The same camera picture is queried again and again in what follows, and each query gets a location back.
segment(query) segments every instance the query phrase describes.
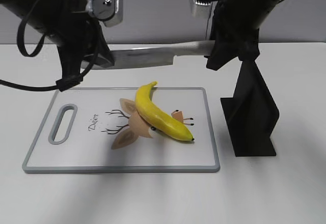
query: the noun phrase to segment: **black bracket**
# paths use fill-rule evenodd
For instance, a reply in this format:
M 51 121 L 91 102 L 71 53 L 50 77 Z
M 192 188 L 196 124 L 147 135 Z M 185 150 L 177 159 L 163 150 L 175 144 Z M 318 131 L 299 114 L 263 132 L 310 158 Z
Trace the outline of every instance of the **black bracket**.
M 93 0 L 93 14 L 106 27 L 122 22 L 123 0 Z
M 242 62 L 233 98 L 221 98 L 235 156 L 276 156 L 279 110 L 255 62 Z

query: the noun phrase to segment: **deer ear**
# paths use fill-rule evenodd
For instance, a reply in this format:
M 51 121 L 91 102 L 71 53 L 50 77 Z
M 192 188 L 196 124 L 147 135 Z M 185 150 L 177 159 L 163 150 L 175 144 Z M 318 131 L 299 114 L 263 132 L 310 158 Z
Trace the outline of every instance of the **deer ear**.
M 171 114 L 172 118 L 176 119 L 177 121 L 183 123 L 183 114 L 182 114 L 182 111 L 174 111 L 172 112 Z
M 130 128 L 124 130 L 118 134 L 116 139 L 114 140 L 111 149 L 121 149 L 124 148 L 136 141 L 138 135 L 136 135 Z
M 120 98 L 120 104 L 121 104 L 122 110 L 130 115 L 136 111 L 136 104 L 132 100 Z

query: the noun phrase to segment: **deer antler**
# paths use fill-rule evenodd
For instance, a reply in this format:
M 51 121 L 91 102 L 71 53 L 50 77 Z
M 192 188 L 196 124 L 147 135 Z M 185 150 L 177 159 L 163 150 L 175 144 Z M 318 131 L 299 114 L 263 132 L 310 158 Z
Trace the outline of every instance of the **deer antler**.
M 117 126 L 119 128 L 117 130 L 106 129 L 105 131 L 101 131 L 101 132 L 106 132 L 107 134 L 115 135 L 115 134 L 118 134 L 123 128 L 125 128 L 127 126 L 129 126 L 129 124 L 124 125 L 124 126 Z
M 119 109 L 112 109 L 111 112 L 105 112 L 105 113 L 108 113 L 108 115 L 114 115 L 114 114 L 121 114 L 121 116 L 118 116 L 118 117 L 124 117 L 124 118 L 127 118 L 129 119 L 128 116 L 126 116 L 121 110 Z

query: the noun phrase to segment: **gray wall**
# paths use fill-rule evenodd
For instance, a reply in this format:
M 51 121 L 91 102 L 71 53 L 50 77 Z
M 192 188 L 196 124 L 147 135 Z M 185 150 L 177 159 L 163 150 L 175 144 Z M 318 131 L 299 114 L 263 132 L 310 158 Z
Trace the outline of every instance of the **gray wall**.
M 277 6 L 261 28 L 263 42 L 323 42 L 326 0 L 287 0 Z M 0 7 L 0 44 L 15 43 L 19 19 Z M 193 18 L 188 0 L 124 0 L 124 20 L 104 28 L 108 43 L 169 43 L 203 40 L 207 20 Z M 26 43 L 40 35 L 31 28 Z

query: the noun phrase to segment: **black cable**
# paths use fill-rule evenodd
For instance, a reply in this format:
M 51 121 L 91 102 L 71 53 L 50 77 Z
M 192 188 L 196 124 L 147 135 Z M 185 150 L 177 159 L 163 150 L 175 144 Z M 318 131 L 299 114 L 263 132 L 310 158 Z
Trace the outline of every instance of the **black cable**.
M 24 17 L 24 19 L 21 20 L 19 27 L 18 27 L 18 32 L 17 32 L 17 47 L 20 51 L 20 53 L 25 56 L 25 57 L 35 57 L 36 55 L 38 55 L 43 47 L 44 44 L 44 39 L 46 37 L 46 33 L 43 34 L 43 36 L 41 37 L 39 43 L 37 44 L 35 50 L 29 54 L 27 53 L 26 47 L 25 47 L 25 28 L 26 25 L 28 23 L 28 20 L 30 19 L 30 16 L 34 10 L 34 8 L 37 6 L 37 4 L 39 3 L 40 0 L 36 0 L 35 3 L 33 4 L 31 10 L 29 11 L 29 13 Z
M 85 77 L 88 74 L 88 72 L 90 72 L 90 70 L 92 69 L 92 67 L 94 66 L 94 64 L 95 64 L 95 62 L 97 60 L 97 57 L 98 57 L 98 54 L 99 54 L 99 40 L 100 40 L 99 39 L 99 35 L 100 35 L 99 32 L 100 32 L 100 29 L 97 28 L 96 25 L 94 25 L 94 28 L 96 30 L 95 31 L 95 33 L 96 33 L 96 39 L 98 41 L 96 43 L 96 47 L 95 47 L 95 50 L 94 50 L 93 58 L 89 62 L 88 66 L 85 68 L 85 70 L 76 79 Z M 8 82 L 8 81 L 1 80 L 1 79 L 0 79 L 0 85 L 7 86 L 7 87 L 10 87 L 10 88 L 19 89 L 19 90 L 30 91 L 30 92 L 48 92 L 48 91 L 53 91 L 53 90 L 57 90 L 58 89 L 58 86 L 51 86 L 51 87 L 30 87 L 30 86 L 24 86 L 24 85 L 15 84 L 15 83 Z

